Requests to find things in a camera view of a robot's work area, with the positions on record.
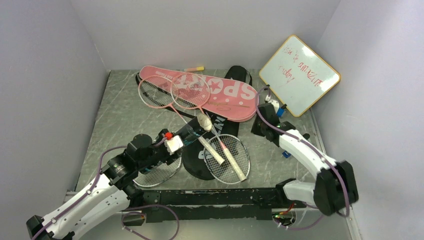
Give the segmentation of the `black shuttlecock tube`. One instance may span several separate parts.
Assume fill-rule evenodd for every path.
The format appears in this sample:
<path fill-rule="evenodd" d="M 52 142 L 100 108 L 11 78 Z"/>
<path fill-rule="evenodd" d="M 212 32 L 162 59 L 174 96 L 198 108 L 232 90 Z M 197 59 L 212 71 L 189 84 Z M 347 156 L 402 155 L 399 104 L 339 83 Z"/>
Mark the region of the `black shuttlecock tube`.
<path fill-rule="evenodd" d="M 181 149 L 179 149 L 180 154 L 182 153 L 182 149 L 188 145 L 190 145 L 191 143 L 195 142 L 197 139 L 199 139 L 200 137 L 202 137 L 204 134 L 208 133 L 207 131 L 205 131 L 198 123 L 198 119 L 197 117 L 194 117 L 193 119 L 191 119 L 188 123 L 186 123 L 182 128 L 180 128 L 180 130 L 176 131 L 176 132 L 172 132 L 174 135 L 178 135 L 181 137 L 182 142 L 183 142 L 183 147 Z M 162 144 L 163 142 L 165 142 L 165 138 L 163 140 L 160 141 L 158 145 Z M 140 173 L 142 174 L 147 174 L 148 172 L 150 172 L 152 169 L 156 168 L 156 167 L 141 167 L 141 169 L 139 170 Z"/>

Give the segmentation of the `white shuttlecock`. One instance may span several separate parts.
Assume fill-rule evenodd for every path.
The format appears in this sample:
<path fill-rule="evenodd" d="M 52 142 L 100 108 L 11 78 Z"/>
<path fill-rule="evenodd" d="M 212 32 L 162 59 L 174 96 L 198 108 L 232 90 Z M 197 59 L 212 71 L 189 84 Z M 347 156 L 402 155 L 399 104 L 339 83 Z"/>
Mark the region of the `white shuttlecock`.
<path fill-rule="evenodd" d="M 213 127 L 212 121 L 206 114 L 199 113 L 196 117 L 197 117 L 199 126 L 202 127 L 206 132 L 210 132 L 212 130 L 212 127 Z"/>

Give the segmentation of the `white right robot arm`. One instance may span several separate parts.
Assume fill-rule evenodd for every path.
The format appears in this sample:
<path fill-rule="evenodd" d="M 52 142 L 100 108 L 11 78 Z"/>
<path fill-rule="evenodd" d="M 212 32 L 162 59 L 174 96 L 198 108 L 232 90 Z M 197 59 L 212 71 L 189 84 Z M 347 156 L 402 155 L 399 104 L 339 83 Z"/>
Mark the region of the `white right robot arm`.
<path fill-rule="evenodd" d="M 280 122 L 269 100 L 256 105 L 251 133 L 265 137 L 291 154 L 314 178 L 314 182 L 290 178 L 277 184 L 274 199 L 278 206 L 285 208 L 292 202 L 302 202 L 325 216 L 350 216 L 351 204 L 358 201 L 359 193 L 353 167 L 348 161 L 337 161 L 326 155 L 291 123 Z"/>

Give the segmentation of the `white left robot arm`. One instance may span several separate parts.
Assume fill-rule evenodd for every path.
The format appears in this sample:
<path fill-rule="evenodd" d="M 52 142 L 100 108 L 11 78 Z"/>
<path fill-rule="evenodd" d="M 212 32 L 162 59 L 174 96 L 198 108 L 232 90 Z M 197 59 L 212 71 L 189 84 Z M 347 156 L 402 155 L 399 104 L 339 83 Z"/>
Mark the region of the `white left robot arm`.
<path fill-rule="evenodd" d="M 124 211 L 137 214 L 147 204 L 144 191 L 134 179 L 161 164 L 173 163 L 184 144 L 181 130 L 163 129 L 153 140 L 138 134 L 127 145 L 103 152 L 97 173 L 82 190 L 63 205 L 26 222 L 32 240 L 77 240 L 111 215 Z"/>

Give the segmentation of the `white racket left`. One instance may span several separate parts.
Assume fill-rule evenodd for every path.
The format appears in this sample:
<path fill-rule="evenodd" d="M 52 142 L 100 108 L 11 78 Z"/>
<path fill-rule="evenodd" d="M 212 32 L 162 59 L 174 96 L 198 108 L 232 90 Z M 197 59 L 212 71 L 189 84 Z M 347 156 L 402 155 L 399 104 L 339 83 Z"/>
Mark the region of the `white racket left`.
<path fill-rule="evenodd" d="M 173 177 L 180 170 L 181 166 L 181 158 L 178 158 L 172 164 L 161 164 L 160 166 L 153 168 L 147 174 L 139 173 L 138 177 L 136 177 L 133 182 L 141 188 L 157 187 Z"/>

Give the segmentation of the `white racket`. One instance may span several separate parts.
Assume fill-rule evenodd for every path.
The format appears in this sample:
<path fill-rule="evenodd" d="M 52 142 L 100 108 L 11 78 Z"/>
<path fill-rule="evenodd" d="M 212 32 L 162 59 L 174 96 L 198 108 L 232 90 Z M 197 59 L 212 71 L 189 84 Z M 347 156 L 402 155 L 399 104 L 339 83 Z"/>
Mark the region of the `white racket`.
<path fill-rule="evenodd" d="M 133 182 L 141 188 L 157 187 L 173 177 L 180 170 L 181 166 L 181 158 L 178 158 L 172 164 L 161 164 L 160 166 L 153 168 L 147 174 L 139 173 L 138 177 L 136 177 Z"/>
<path fill-rule="evenodd" d="M 203 161 L 212 176 L 225 184 L 238 184 L 245 181 L 250 173 L 251 163 L 247 148 L 235 136 L 219 134 L 206 140 L 201 137 Z"/>

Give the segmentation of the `black racket bag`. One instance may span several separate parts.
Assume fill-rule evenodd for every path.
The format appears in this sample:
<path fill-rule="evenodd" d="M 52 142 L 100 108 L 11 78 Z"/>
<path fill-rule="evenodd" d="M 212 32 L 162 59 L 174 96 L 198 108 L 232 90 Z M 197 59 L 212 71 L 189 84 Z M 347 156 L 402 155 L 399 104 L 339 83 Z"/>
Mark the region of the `black racket bag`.
<path fill-rule="evenodd" d="M 241 122 L 254 115 L 253 79 L 247 69 L 234 65 L 224 77 L 202 75 L 209 87 L 209 100 L 202 110 L 213 123 L 213 130 L 203 135 L 183 152 L 185 169 L 201 180 L 224 179 L 225 183 L 240 181 L 226 153 L 229 152 L 240 171 L 245 171 L 247 157 L 236 158 L 241 143 L 236 140 Z"/>

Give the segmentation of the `pink racket bag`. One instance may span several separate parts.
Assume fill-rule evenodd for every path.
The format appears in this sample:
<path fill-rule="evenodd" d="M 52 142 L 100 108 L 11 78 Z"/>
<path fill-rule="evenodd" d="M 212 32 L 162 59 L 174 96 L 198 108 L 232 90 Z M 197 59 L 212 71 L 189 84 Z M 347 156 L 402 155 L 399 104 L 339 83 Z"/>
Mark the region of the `pink racket bag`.
<path fill-rule="evenodd" d="M 203 79 L 209 86 L 210 98 L 203 105 L 203 109 L 218 114 L 233 122 L 245 122 L 255 115 L 258 101 L 257 94 L 253 88 L 252 76 L 244 68 L 238 65 L 232 66 L 224 78 L 182 72 L 159 68 L 155 66 L 144 66 L 139 77 L 145 79 L 150 76 L 161 76 L 169 80 L 176 77 L 188 77 L 189 75 Z"/>

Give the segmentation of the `pink racket left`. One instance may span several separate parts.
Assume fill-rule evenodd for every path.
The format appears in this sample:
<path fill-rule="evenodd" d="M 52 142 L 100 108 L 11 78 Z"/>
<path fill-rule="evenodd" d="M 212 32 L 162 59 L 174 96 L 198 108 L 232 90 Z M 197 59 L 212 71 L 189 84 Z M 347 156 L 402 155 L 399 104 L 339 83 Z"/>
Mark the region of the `pink racket left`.
<path fill-rule="evenodd" d="M 150 108 L 171 108 L 184 123 L 187 123 L 182 114 L 174 107 L 176 103 L 172 99 L 171 84 L 172 80 L 164 76 L 152 75 L 146 77 L 138 84 L 139 97 Z"/>

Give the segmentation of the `pink racket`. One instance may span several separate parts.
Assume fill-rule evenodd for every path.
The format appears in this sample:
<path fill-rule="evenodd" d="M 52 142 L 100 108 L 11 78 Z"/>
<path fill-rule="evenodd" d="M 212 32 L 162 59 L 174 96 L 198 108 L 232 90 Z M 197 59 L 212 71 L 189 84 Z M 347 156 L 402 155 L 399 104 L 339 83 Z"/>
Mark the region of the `pink racket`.
<path fill-rule="evenodd" d="M 184 123 L 187 123 L 182 114 L 174 107 L 176 103 L 172 99 L 171 84 L 172 80 L 164 76 L 152 75 L 146 77 L 138 84 L 139 97 L 150 108 L 171 108 Z"/>
<path fill-rule="evenodd" d="M 183 73 L 173 78 L 170 92 L 173 101 L 181 108 L 188 110 L 199 109 L 202 114 L 206 114 L 210 118 L 210 116 L 204 112 L 202 106 L 209 101 L 211 91 L 209 85 L 200 76 L 192 73 Z M 215 136 L 219 135 L 213 123 L 210 132 Z M 210 147 L 208 143 L 201 144 L 203 147 Z"/>

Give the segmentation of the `white racket right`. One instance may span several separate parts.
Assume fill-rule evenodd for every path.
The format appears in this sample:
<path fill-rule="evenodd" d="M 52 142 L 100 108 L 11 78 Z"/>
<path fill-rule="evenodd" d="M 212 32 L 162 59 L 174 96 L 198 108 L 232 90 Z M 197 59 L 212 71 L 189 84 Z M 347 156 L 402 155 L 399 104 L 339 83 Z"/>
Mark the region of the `white racket right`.
<path fill-rule="evenodd" d="M 201 137 L 203 161 L 212 176 L 225 184 L 238 184 L 245 181 L 250 173 L 251 163 L 247 148 L 235 136 L 219 134 L 206 140 Z"/>

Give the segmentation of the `pink racket right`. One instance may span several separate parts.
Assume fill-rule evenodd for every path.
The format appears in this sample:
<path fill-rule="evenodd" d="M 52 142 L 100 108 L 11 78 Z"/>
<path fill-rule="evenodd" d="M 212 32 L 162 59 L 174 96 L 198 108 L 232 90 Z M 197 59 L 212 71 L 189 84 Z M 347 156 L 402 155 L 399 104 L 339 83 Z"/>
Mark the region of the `pink racket right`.
<path fill-rule="evenodd" d="M 200 76 L 192 73 L 183 73 L 173 78 L 170 92 L 173 101 L 181 108 L 188 110 L 199 109 L 202 114 L 206 114 L 210 118 L 210 116 L 204 112 L 202 106 L 209 101 L 211 91 L 209 85 Z M 210 132 L 215 136 L 219 135 L 213 123 Z M 210 147 L 208 143 L 201 144 L 203 147 Z"/>

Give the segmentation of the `yellow pink marker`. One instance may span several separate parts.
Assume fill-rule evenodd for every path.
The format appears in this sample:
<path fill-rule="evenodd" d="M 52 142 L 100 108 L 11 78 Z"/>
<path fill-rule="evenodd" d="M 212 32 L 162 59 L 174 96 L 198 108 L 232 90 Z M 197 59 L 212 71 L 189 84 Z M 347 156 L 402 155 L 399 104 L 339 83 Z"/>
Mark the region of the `yellow pink marker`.
<path fill-rule="evenodd" d="M 198 67 L 185 68 L 184 72 L 193 73 L 193 72 L 201 72 L 201 71 L 204 71 L 204 70 L 205 70 L 204 66 L 198 66 Z"/>

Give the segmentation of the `whiteboard with yellow frame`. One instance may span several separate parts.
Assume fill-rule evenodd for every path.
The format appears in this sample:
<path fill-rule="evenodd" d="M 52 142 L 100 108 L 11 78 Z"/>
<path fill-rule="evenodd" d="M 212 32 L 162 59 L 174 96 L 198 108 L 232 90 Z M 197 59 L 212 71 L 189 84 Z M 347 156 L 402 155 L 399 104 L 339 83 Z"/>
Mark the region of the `whiteboard with yellow frame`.
<path fill-rule="evenodd" d="M 296 35 L 290 35 L 259 71 L 259 77 L 300 117 L 331 88 L 341 75 Z"/>

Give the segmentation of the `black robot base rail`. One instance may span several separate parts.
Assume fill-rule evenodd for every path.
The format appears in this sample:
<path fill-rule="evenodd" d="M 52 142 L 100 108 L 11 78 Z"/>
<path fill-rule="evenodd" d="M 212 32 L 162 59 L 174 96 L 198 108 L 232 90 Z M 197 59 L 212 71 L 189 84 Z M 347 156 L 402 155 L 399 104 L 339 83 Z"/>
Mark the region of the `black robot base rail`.
<path fill-rule="evenodd" d="M 306 206 L 288 200 L 281 190 L 265 188 L 153 190 L 132 199 L 129 208 L 148 206 L 148 223 L 174 220 L 220 220 L 254 218 L 271 220 L 278 213 Z"/>

